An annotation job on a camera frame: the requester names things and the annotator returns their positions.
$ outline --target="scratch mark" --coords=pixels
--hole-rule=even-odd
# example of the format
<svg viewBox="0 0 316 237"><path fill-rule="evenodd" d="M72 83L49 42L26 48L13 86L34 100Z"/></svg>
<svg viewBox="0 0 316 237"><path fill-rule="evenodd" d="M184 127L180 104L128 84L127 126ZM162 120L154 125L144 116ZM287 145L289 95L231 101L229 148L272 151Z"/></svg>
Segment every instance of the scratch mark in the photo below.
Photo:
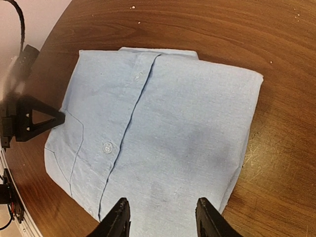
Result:
<svg viewBox="0 0 316 237"><path fill-rule="evenodd" d="M250 147L249 147L250 153L252 153L252 146L253 146L253 144L251 143L251 144L250 144Z"/></svg>
<svg viewBox="0 0 316 237"><path fill-rule="evenodd" d="M250 160L251 156L246 160L246 162L243 165L246 165L247 162Z"/></svg>
<svg viewBox="0 0 316 237"><path fill-rule="evenodd" d="M262 174L262 173L263 173L262 171L258 172L255 176L253 176L253 177L249 180L249 182L251 182L251 180L253 180L253 179L256 178L259 174Z"/></svg>
<svg viewBox="0 0 316 237"><path fill-rule="evenodd" d="M291 184L293 184L293 181L294 181L294 179L296 178L295 176L296 176L296 173L297 173L297 170L294 172L294 174L292 175L292 180L291 180Z"/></svg>
<svg viewBox="0 0 316 237"><path fill-rule="evenodd" d="M231 224L231 226L235 226L235 229L238 228L239 230L242 230L242 227L235 225L235 224Z"/></svg>
<svg viewBox="0 0 316 237"><path fill-rule="evenodd" d="M257 146L257 147L255 148L255 150L253 151L253 154L254 154L254 153L256 153L256 151L257 151L258 147L259 147L259 146Z"/></svg>

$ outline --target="shirt button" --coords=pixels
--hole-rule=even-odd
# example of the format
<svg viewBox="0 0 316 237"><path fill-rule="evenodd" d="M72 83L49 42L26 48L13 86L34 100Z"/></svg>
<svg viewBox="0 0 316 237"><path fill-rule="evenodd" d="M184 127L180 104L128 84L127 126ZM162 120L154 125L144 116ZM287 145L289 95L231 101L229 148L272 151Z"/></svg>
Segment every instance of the shirt button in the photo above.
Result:
<svg viewBox="0 0 316 237"><path fill-rule="evenodd" d="M113 144L111 142L104 143L103 151L105 154L110 154L113 151Z"/></svg>
<svg viewBox="0 0 316 237"><path fill-rule="evenodd" d="M136 75L135 81L138 81L138 79L142 76L143 72L140 72Z"/></svg>

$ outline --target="black bracket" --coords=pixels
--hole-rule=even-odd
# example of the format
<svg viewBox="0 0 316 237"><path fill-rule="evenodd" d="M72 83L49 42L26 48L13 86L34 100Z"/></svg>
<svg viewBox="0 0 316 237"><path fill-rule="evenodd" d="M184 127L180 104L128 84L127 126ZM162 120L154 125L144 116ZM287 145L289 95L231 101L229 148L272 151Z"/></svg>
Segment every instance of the black bracket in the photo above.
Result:
<svg viewBox="0 0 316 237"><path fill-rule="evenodd" d="M24 219L24 207L13 185L12 177L7 169L4 169L3 184L0 185L0 204L8 204L18 222Z"/></svg>
<svg viewBox="0 0 316 237"><path fill-rule="evenodd" d="M5 85L5 88L11 91L0 102L0 138L3 148L10 147L10 141L14 136L17 142L26 142L65 122L65 115L62 112L32 96L20 96L14 92L17 85L29 77L38 54L37 49L27 45L15 62ZM11 79L14 79L15 85L11 85ZM39 111L53 118L34 124L33 111Z"/></svg>
<svg viewBox="0 0 316 237"><path fill-rule="evenodd" d="M52 119L33 123L33 111L50 115ZM3 148L10 147L13 136L17 142L26 142L65 122L65 114L43 102L25 95L7 95L0 104L0 137Z"/></svg>

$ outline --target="white wall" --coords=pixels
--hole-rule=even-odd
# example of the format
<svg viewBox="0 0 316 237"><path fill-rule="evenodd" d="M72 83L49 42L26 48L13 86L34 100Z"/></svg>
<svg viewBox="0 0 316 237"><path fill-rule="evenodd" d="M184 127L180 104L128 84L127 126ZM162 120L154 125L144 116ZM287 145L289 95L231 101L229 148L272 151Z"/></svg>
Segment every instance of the white wall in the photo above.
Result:
<svg viewBox="0 0 316 237"><path fill-rule="evenodd" d="M50 31L71 0L16 0L24 12L25 43L41 49ZM0 0L0 75L17 55L20 21L10 3Z"/></svg>

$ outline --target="button-down shirt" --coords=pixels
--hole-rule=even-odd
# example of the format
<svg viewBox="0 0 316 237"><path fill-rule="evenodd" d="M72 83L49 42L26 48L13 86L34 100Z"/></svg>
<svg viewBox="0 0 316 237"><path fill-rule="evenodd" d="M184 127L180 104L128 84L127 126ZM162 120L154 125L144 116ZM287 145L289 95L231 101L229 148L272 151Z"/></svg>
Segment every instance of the button-down shirt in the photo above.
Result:
<svg viewBox="0 0 316 237"><path fill-rule="evenodd" d="M195 236L198 198L222 212L236 184L262 81L192 51L80 51L47 173L98 221L126 197L131 237Z"/></svg>

